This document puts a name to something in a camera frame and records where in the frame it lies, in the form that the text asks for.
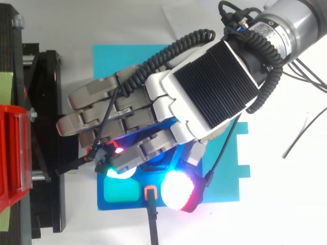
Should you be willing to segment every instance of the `screw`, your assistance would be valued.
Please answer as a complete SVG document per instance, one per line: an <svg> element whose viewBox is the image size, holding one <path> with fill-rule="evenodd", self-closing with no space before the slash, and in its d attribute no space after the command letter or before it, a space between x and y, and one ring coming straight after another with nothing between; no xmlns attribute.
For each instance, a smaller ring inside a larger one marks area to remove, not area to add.
<svg viewBox="0 0 327 245"><path fill-rule="evenodd" d="M271 4L270 3L266 3L265 5L264 5L264 10L267 10L267 9L269 9L271 7Z"/></svg>
<svg viewBox="0 0 327 245"><path fill-rule="evenodd" d="M34 110L34 108L31 108L27 115L29 116L31 122L34 122L35 118L37 118L37 112Z"/></svg>
<svg viewBox="0 0 327 245"><path fill-rule="evenodd" d="M274 67L272 67L271 65L266 66L266 69L268 72L271 72L272 70L274 70Z"/></svg>
<svg viewBox="0 0 327 245"><path fill-rule="evenodd" d="M16 14L14 19L12 20L13 28L18 30L23 30L25 28L25 19L21 14Z"/></svg>

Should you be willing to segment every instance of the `black cable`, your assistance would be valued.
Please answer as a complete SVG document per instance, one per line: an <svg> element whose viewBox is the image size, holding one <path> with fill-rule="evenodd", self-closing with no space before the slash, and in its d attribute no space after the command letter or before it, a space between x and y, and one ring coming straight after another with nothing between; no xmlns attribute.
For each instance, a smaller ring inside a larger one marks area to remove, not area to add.
<svg viewBox="0 0 327 245"><path fill-rule="evenodd" d="M301 77L301 78L303 78L303 76L300 74L300 73L298 73L292 66L291 66L291 64L288 64L288 67L292 70L292 72L294 72L295 74L297 74L299 77Z"/></svg>
<svg viewBox="0 0 327 245"><path fill-rule="evenodd" d="M224 10L224 6L227 6L235 11L241 11L241 9L237 6L235 6L234 4L228 2L228 1L220 1L219 4L218 4L218 11L219 11L219 14L221 13L226 13L226 11Z"/></svg>
<svg viewBox="0 0 327 245"><path fill-rule="evenodd" d="M194 31L180 38L171 45L168 45L163 50L156 53L154 56L140 65L134 74L121 85L123 96L129 97L136 89L141 88L147 78L156 73L161 66L171 61L186 50L189 50L199 44L206 44L215 39L214 31L204 29Z"/></svg>
<svg viewBox="0 0 327 245"><path fill-rule="evenodd" d="M99 131L98 131L98 133L97 133L96 139L94 140L93 145L92 145L92 148L91 148L91 150L90 150L89 153L88 153L87 158L88 158L89 160L93 160L94 157L95 157L95 155L96 155L96 148L97 148L97 146L98 146L98 142L99 142L99 140L100 140L100 136L101 136L101 134L102 134L104 128L106 127L107 123L110 121L110 120L109 120L109 115L110 115L110 113L111 113L111 111L112 111L112 108L113 108L114 102L115 102L115 100L116 100L116 97L117 97L118 91L119 91L119 87L117 87L117 88L114 90L114 92L113 92L113 95L112 95L112 97L111 97L110 104L109 104L108 109L107 109L107 111L106 111L106 114L105 114L105 116L104 116L104 118L103 118L103 121L102 121L102 123L101 123L100 129L99 129Z"/></svg>
<svg viewBox="0 0 327 245"><path fill-rule="evenodd" d="M291 75L291 74L288 74L288 73L286 73L286 72L284 72L284 71L283 71L283 74L289 76L290 78L294 78L294 79L296 79L296 80L299 80L299 81L302 81L302 82L306 82L306 83L308 83L308 81L307 81L306 79L298 78L298 77L293 76L293 75Z"/></svg>
<svg viewBox="0 0 327 245"><path fill-rule="evenodd" d="M319 83L321 83L322 85L324 85L325 87L327 87L327 84L323 82L322 79L320 79L316 74L314 74L313 71L311 71L300 59L296 59L296 61L303 66L315 79L317 79L317 81Z"/></svg>
<svg viewBox="0 0 327 245"><path fill-rule="evenodd" d="M295 67L295 69L297 69L302 75L303 75L303 77L309 82L309 83L311 83L313 86L315 86L316 88L318 88L320 91L322 91L322 92L324 92L324 93L327 93L327 90L325 90L324 88L322 88L323 87L323 85L322 85L322 87L320 87L320 86L318 86L317 85L317 83L315 83L315 82L313 82L308 76L307 76L307 74L304 72L304 71L302 71L301 69L300 69L300 67L298 67L298 65L297 64L295 64L294 62L292 63L292 65Z"/></svg>
<svg viewBox="0 0 327 245"><path fill-rule="evenodd" d="M260 88L260 94L254 103L246 110L249 114L257 112L266 102L268 97L273 93L278 85L283 74L283 59L278 53L274 45L254 30L245 29L242 32L231 31L232 35L237 40L244 43L247 48L250 48L258 53L269 66L272 66L272 71L268 73L266 81Z"/></svg>
<svg viewBox="0 0 327 245"><path fill-rule="evenodd" d="M325 112L327 111L327 108L323 109L322 112L320 112L309 124L308 126L306 126L306 128L296 137L296 139L294 140L294 142L291 144L291 146L287 149L287 151L285 152L285 154L283 155L283 158L285 159L288 154L291 152L291 150L294 148L294 146L296 145L296 143L300 140L300 138L302 137L302 135L306 132L306 130Z"/></svg>
<svg viewBox="0 0 327 245"><path fill-rule="evenodd" d="M227 13L224 10L224 6L229 7L235 11L235 13ZM221 21L224 23L224 25L230 26L233 29L237 29L240 27L239 22L246 18L248 20L248 23L253 21L253 18L250 16L250 13L256 12L257 14L261 13L261 10L258 8L247 8L244 10L241 10L234 4L228 2L228 1L220 1L218 4L218 11L221 15Z"/></svg>
<svg viewBox="0 0 327 245"><path fill-rule="evenodd" d="M287 75L287 76L289 76L289 77L291 77L291 78L294 78L294 79L296 79L296 80L299 80L299 81L302 81L302 82L306 82L306 83L310 83L310 82L309 82L308 80L306 80L306 79L298 78L298 77L293 76L293 75L291 75L291 74L288 74L288 73L286 73L286 72L284 72L284 71L283 71L283 74L285 74L285 75ZM315 83L317 86L319 86L319 87L321 87L321 88L324 88L320 83L316 83L316 82L313 82L313 81L312 81L312 83Z"/></svg>
<svg viewBox="0 0 327 245"><path fill-rule="evenodd" d="M204 178L206 179L206 186L207 186L207 187L210 186L210 183L211 183L211 181L212 181L212 179L213 179L213 176L214 176L214 173L215 173L215 169L217 168L217 166L218 166L218 164L219 164L221 158L222 158L223 155L224 155L224 152L225 152L225 150L226 150L226 148L227 148L227 145L228 145L228 143L229 143L229 141L230 141L230 138L231 138L231 136L232 136L232 134L233 134L233 131L234 131L234 129L235 129L235 127L236 127L236 125L237 125L237 123L238 123L240 117L241 117L241 114L238 115L238 116L235 118L235 120L234 120L234 122L233 122L233 125L231 126L231 129L230 129L230 131L229 131L229 133L228 133L228 136L227 136L227 138L226 138L226 140L225 140L225 142L224 142L223 148L221 149L221 151L220 151L220 153L219 153L219 156L218 156L217 160L215 161L215 164L213 165L213 167L210 169L210 171L209 171L209 172L205 175L205 177L204 177Z"/></svg>
<svg viewBox="0 0 327 245"><path fill-rule="evenodd" d="M246 10L249 11L249 13L255 12L257 14L261 14L261 10L258 8L248 8Z"/></svg>

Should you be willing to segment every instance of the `metal bolt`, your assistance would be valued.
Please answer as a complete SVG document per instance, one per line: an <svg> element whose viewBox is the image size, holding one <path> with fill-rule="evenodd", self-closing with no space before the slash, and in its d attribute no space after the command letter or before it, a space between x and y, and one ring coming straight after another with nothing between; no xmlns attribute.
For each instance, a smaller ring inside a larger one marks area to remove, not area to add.
<svg viewBox="0 0 327 245"><path fill-rule="evenodd" d="M61 56L57 56L57 62L58 62L58 65L61 66L61 64L62 64Z"/></svg>
<svg viewBox="0 0 327 245"><path fill-rule="evenodd" d="M29 116L31 122L34 122L35 118L37 118L37 112L34 110L34 108L31 108L27 115Z"/></svg>
<svg viewBox="0 0 327 245"><path fill-rule="evenodd" d="M266 3L265 5L264 5L264 10L267 10L267 9L269 9L271 7L271 4L270 3Z"/></svg>
<svg viewBox="0 0 327 245"><path fill-rule="evenodd" d="M12 20L13 28L18 30L23 30L25 28L25 19L21 14L16 14L14 19Z"/></svg>
<svg viewBox="0 0 327 245"><path fill-rule="evenodd" d="M272 67L271 65L266 66L266 69L268 72L271 72L272 70L274 70L274 67Z"/></svg>

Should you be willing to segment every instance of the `coiled cable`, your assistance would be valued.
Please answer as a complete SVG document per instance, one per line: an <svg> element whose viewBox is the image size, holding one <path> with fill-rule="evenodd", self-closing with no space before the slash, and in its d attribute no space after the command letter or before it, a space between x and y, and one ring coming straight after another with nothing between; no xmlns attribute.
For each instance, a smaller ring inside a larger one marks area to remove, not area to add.
<svg viewBox="0 0 327 245"><path fill-rule="evenodd" d="M134 74L121 84L121 92L124 97L129 97L138 88L141 88L147 78L167 62L171 61L186 50L199 44L206 44L215 39L216 33L212 30L204 29L194 31L180 38L163 50L156 53L143 64L141 64Z"/></svg>
<svg viewBox="0 0 327 245"><path fill-rule="evenodd" d="M268 66L271 66L268 78L260 88L260 94L254 103L246 110L249 114L254 114L264 105L278 85L283 74L283 59L267 38L253 30L246 29L242 32L232 30L230 33L234 34L236 39L243 42L247 48L256 51Z"/></svg>

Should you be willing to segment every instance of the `black bracket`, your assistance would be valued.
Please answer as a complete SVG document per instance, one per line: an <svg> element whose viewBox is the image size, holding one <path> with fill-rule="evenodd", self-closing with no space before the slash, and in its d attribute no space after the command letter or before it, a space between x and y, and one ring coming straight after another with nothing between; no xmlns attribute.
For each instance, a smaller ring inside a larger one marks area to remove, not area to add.
<svg viewBox="0 0 327 245"><path fill-rule="evenodd" d="M157 205L155 203L155 193L154 189L148 190L148 203L147 207L148 211L148 219L149 219L149 227L150 227L150 237L151 237L151 245L159 245L158 241L158 231L157 231Z"/></svg>

